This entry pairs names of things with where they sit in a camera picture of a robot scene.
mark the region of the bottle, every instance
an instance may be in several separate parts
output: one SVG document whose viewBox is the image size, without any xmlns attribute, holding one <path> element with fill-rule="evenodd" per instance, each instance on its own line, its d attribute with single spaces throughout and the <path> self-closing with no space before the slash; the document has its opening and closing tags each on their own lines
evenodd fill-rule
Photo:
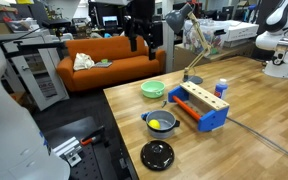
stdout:
<svg viewBox="0 0 288 180">
<path fill-rule="evenodd" d="M 226 84 L 226 79 L 220 79 L 220 81 L 215 86 L 214 95 L 218 98 L 224 99 L 227 88 L 228 85 Z"/>
</svg>

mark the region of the gray pot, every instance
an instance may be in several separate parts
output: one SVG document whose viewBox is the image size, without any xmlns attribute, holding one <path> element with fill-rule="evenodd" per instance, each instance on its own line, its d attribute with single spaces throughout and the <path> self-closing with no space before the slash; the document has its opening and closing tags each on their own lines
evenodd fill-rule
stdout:
<svg viewBox="0 0 288 180">
<path fill-rule="evenodd" d="M 160 123 L 160 129 L 155 129 L 149 125 L 150 120 L 156 119 Z M 180 126 L 180 121 L 176 120 L 172 113 L 164 110 L 150 112 L 146 116 L 147 130 L 151 136 L 157 139 L 165 139 L 174 134 L 174 127 Z"/>
</svg>

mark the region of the wooden tabletop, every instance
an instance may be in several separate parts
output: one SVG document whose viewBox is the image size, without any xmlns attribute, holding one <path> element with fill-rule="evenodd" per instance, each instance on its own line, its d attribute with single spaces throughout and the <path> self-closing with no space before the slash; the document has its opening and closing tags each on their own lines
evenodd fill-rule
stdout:
<svg viewBox="0 0 288 180">
<path fill-rule="evenodd" d="M 204 79 L 200 86 L 209 92 L 226 78 L 228 116 L 288 150 L 288 79 L 267 76 L 262 68 L 258 61 L 235 57 L 197 66 L 196 72 Z M 166 85 L 158 99 L 142 95 L 141 84 L 149 79 L 104 90 L 140 179 L 288 179 L 288 156 L 237 124 L 226 120 L 217 130 L 199 132 L 177 104 L 162 108 L 167 93 L 182 78 L 182 71 L 150 78 Z M 140 159 L 142 147 L 154 140 L 140 115 L 157 109 L 168 110 L 181 121 L 175 134 L 164 140 L 172 146 L 175 161 L 161 172 L 147 169 Z"/>
</svg>

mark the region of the black lid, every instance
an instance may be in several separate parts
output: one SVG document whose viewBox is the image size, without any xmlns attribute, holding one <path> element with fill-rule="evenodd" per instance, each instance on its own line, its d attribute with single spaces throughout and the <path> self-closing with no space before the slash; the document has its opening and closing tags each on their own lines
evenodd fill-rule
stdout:
<svg viewBox="0 0 288 180">
<path fill-rule="evenodd" d="M 162 171 L 173 163 L 174 151 L 166 142 L 154 140 L 144 145 L 141 151 L 141 159 L 147 168 Z"/>
</svg>

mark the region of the couch cushion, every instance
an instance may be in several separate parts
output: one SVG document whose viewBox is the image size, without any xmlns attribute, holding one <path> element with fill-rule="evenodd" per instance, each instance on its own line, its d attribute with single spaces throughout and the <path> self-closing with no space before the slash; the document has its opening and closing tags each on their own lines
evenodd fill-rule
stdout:
<svg viewBox="0 0 288 180">
<path fill-rule="evenodd" d="M 108 68 L 91 68 L 74 72 L 73 81 L 77 90 L 106 86 L 126 80 L 159 73 L 159 62 L 148 56 L 137 56 L 113 61 Z"/>
<path fill-rule="evenodd" d="M 137 37 L 137 51 L 135 52 L 131 52 L 130 42 L 125 36 L 69 40 L 66 41 L 65 45 L 73 61 L 75 60 L 76 53 L 90 55 L 95 62 L 102 59 L 124 59 L 146 54 L 142 37 Z"/>
</svg>

